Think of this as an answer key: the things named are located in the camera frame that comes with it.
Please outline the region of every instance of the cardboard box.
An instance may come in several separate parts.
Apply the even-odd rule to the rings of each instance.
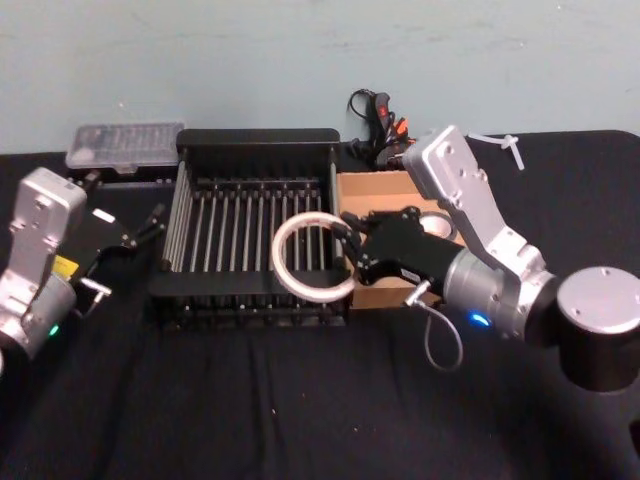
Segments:
[[[340,213],[347,211],[360,217],[374,210],[402,210],[409,206],[446,215],[435,200],[422,198],[407,172],[341,173],[338,175],[338,205]],[[455,241],[464,245],[459,233]],[[383,278],[369,287],[358,284],[353,308],[399,307],[413,288],[400,278]],[[429,303],[436,299],[431,294],[425,297]]]

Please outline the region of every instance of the light blue wall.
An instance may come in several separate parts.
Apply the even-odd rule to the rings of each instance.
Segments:
[[[637,0],[0,0],[0,151],[88,122],[338,128],[358,87],[413,134],[640,128]]]

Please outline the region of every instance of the blue led light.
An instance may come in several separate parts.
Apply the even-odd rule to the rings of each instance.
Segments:
[[[471,315],[469,315],[469,319],[477,324],[480,325],[482,327],[490,327],[491,326],[491,322],[489,321],[489,319],[487,317],[485,317],[484,315],[481,315],[479,313],[472,313]]]

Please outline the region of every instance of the black table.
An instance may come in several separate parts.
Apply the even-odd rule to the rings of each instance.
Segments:
[[[638,137],[520,135],[521,173],[498,147],[472,147],[505,219],[550,269],[640,273]],[[19,179],[37,165],[63,171],[62,158],[0,157],[0,225]],[[134,227],[170,198],[118,187],[95,201]],[[115,295],[65,324],[17,390],[0,384],[2,478],[640,478],[628,430],[640,381],[621,395],[583,391],[555,349],[462,321],[464,365],[439,374],[424,316],[408,310],[356,313],[344,329],[162,335],[143,321],[148,261],[110,267],[123,279]]]

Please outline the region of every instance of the yellow sticker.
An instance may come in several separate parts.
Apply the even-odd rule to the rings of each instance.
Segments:
[[[55,260],[53,261],[53,271],[60,275],[65,280],[69,280],[80,265],[76,262],[72,262],[68,258],[61,257],[56,255]]]

